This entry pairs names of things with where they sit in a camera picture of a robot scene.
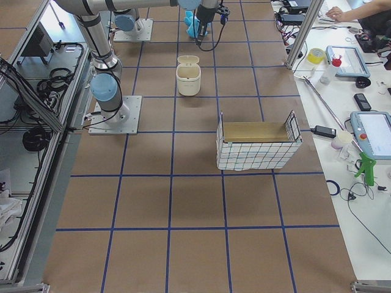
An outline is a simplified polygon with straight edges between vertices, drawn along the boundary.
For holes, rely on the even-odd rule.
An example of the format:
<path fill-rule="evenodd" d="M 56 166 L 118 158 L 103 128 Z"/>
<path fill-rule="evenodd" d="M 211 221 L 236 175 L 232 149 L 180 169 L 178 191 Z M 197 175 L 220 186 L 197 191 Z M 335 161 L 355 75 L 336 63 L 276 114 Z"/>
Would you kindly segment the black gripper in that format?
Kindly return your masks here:
<path fill-rule="evenodd" d="M 197 46 L 201 46 L 207 35 L 208 23 L 213 21 L 218 6 L 218 0 L 202 0 L 198 6 L 196 17 L 199 21 L 197 21 L 197 30 L 195 32 L 195 42 Z"/>

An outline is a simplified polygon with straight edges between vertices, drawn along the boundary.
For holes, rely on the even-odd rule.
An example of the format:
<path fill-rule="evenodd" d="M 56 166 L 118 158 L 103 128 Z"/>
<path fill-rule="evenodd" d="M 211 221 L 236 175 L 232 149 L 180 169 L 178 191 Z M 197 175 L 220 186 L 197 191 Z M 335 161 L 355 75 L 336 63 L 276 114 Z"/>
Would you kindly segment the person's forearm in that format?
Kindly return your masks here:
<path fill-rule="evenodd" d="M 358 20 L 387 10 L 390 10 L 389 0 L 375 0 L 366 3 L 356 9 L 343 12 L 343 14 L 339 17 L 338 20 L 341 22 Z"/>

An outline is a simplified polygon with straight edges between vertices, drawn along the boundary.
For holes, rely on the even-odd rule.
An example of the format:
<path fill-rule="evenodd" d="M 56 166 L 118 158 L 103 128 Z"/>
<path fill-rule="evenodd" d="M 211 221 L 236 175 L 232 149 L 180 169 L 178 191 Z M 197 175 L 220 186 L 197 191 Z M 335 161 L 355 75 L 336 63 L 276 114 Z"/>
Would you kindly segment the person's hand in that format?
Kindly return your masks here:
<path fill-rule="evenodd" d="M 345 20 L 345 13 L 339 7 L 333 7 L 328 12 L 326 12 L 326 16 L 333 21 L 343 22 Z"/>

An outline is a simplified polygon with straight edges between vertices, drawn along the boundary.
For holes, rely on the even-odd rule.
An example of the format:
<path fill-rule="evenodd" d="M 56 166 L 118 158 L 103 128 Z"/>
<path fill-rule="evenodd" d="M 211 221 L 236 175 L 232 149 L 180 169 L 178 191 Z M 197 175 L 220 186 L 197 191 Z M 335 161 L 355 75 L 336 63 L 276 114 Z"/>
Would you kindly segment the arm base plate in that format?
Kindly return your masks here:
<path fill-rule="evenodd" d="M 116 31 L 115 42 L 149 42 L 152 36 L 153 19 L 138 20 L 132 17 L 119 16 L 115 19 Z"/>
<path fill-rule="evenodd" d="M 95 103 L 94 111 L 101 112 L 94 115 L 89 127 L 90 135 L 136 135 L 141 112 L 141 96 L 123 96 L 123 104 L 118 112 L 108 113 L 101 111 L 98 102 Z"/>

